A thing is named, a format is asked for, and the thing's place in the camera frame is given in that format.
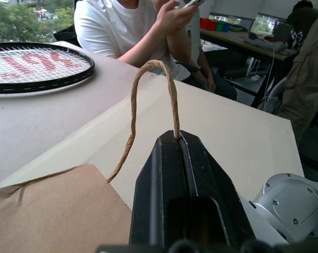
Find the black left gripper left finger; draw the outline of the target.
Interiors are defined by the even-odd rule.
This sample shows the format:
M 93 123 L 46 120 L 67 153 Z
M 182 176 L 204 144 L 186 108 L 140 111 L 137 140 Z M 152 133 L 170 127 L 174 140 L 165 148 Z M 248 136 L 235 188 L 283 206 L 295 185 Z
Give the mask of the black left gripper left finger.
M 130 243 L 172 245 L 184 236 L 188 209 L 181 150 L 172 131 L 159 136 L 135 185 Z

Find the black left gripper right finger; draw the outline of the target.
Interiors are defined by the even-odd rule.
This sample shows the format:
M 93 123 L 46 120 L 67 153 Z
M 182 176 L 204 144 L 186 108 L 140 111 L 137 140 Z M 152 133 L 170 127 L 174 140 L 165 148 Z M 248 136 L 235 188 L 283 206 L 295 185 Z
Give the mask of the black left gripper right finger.
M 179 140 L 190 199 L 187 236 L 202 246 L 240 247 L 254 232 L 236 188 L 199 137 L 182 131 Z

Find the brown paper bag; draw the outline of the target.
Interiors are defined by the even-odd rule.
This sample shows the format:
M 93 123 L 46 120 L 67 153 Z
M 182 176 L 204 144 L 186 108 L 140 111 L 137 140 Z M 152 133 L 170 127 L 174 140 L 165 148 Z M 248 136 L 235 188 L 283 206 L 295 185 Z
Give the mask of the brown paper bag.
M 131 91 L 131 134 L 109 177 L 84 164 L 0 188 L 0 253 L 94 253 L 99 245 L 126 245 L 131 210 L 111 186 L 136 136 L 136 98 L 141 76 L 161 68 L 171 97 L 174 136 L 179 137 L 176 87 L 168 67 L 150 60 L 138 71 Z

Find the silver smartphone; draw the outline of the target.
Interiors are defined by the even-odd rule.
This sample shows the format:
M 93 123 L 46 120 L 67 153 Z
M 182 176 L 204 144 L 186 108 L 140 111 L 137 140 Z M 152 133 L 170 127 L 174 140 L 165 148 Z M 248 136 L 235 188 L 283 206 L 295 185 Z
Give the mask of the silver smartphone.
M 190 6 L 197 6 L 197 8 L 199 8 L 205 2 L 208 2 L 208 0 L 178 0 L 178 1 L 180 4 L 177 8 L 179 9 L 188 8 Z

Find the person's left hand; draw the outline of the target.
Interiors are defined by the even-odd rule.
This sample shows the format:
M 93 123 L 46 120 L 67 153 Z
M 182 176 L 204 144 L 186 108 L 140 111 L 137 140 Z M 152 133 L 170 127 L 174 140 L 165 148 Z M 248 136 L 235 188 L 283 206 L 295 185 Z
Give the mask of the person's left hand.
M 200 76 L 202 76 L 200 80 L 202 88 L 206 91 L 214 93 L 216 90 L 216 84 L 213 78 L 213 73 L 211 71 L 204 73 L 201 70 L 199 70 L 198 72 Z

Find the person's right hand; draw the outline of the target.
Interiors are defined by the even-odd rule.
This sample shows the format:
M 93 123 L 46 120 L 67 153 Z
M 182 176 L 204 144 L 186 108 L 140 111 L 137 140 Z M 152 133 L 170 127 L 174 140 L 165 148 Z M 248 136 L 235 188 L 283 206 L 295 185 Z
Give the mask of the person's right hand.
M 176 0 L 154 1 L 154 6 L 157 10 L 155 25 L 164 35 L 169 35 L 182 29 L 190 22 L 198 10 L 198 3 L 186 8 L 176 8 L 179 4 L 179 1 Z

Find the white chair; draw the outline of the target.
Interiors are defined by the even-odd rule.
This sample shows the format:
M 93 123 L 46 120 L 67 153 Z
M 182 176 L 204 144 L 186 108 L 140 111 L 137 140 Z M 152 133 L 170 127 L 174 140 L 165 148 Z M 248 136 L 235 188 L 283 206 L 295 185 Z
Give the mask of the white chair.
M 277 115 L 279 107 L 282 103 L 283 92 L 285 89 L 287 77 L 281 79 L 277 84 L 273 84 L 272 88 L 267 91 L 262 102 L 257 107 L 258 110 Z

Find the black tennis racket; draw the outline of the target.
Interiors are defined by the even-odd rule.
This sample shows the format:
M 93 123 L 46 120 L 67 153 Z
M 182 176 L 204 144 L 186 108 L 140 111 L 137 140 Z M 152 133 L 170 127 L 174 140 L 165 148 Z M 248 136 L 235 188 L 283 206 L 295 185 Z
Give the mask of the black tennis racket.
M 0 43 L 0 94 L 58 89 L 85 80 L 94 71 L 91 57 L 68 47 Z

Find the person in khaki trousers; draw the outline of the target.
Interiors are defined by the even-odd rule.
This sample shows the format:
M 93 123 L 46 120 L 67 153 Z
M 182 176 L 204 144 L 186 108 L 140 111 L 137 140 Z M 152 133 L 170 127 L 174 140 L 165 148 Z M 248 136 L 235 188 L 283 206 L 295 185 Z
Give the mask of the person in khaki trousers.
M 299 1 L 286 19 L 303 44 L 287 75 L 278 116 L 291 121 L 294 137 L 300 142 L 318 112 L 318 9 L 308 0 Z

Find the wooden workbench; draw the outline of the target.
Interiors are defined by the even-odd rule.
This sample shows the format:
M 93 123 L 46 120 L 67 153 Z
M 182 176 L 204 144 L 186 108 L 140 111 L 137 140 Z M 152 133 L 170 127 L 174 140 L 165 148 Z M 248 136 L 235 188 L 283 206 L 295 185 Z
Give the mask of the wooden workbench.
M 281 52 L 275 53 L 249 43 L 245 43 L 243 40 L 248 37 L 248 34 L 245 32 L 218 32 L 201 29 L 200 34 L 201 39 L 207 42 L 234 50 L 262 62 L 270 63 L 271 66 L 268 69 L 267 76 L 256 93 L 241 86 L 238 87 L 240 90 L 255 96 L 251 104 L 251 107 L 253 108 L 257 108 L 264 98 L 265 91 L 275 76 L 275 68 L 283 62 L 291 63 L 295 55 L 298 53 L 297 50 L 291 49 L 285 49 Z

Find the grey cloth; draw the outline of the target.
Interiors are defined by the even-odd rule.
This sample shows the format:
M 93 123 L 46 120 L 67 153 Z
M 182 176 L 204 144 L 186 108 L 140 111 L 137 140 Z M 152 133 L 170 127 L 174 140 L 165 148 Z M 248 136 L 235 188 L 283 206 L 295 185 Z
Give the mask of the grey cloth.
M 254 45 L 259 48 L 263 48 L 266 50 L 271 50 L 275 52 L 281 52 L 285 49 L 288 48 L 288 43 L 287 42 L 270 42 L 268 40 L 265 40 L 263 38 L 259 38 L 256 34 L 254 33 L 248 33 L 248 37 L 243 40 L 245 43 L 249 43 L 251 45 Z

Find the red plastic bin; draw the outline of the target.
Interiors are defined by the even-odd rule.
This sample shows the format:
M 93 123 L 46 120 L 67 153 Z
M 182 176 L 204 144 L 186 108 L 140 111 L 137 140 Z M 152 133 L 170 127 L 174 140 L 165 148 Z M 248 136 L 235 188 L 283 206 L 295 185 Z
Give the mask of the red plastic bin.
M 200 28 L 207 31 L 215 31 L 218 26 L 218 21 L 213 21 L 209 18 L 200 18 Z

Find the grey laptop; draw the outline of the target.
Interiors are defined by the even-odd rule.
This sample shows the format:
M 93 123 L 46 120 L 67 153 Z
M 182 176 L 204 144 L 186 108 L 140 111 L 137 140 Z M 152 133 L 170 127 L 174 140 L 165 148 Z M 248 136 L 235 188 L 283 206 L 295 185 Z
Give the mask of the grey laptop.
M 287 42 L 291 37 L 293 31 L 293 25 L 289 25 L 283 22 L 276 21 L 273 30 L 274 42 Z

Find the person in white t-shirt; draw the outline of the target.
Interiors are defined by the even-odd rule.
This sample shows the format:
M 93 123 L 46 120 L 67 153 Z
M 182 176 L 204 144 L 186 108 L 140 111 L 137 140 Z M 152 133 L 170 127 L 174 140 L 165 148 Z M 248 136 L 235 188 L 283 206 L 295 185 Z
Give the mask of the person in white t-shirt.
M 90 52 L 118 59 L 135 46 L 156 22 L 155 0 L 81 0 L 74 13 L 74 26 L 80 46 Z M 202 48 L 196 42 L 199 10 L 185 25 L 192 44 L 192 60 L 202 72 L 211 71 Z M 191 73 L 171 56 L 167 41 L 161 44 L 149 60 L 165 63 L 173 79 L 202 89 L 199 72 Z M 236 100 L 237 92 L 226 81 L 213 74 L 215 94 Z

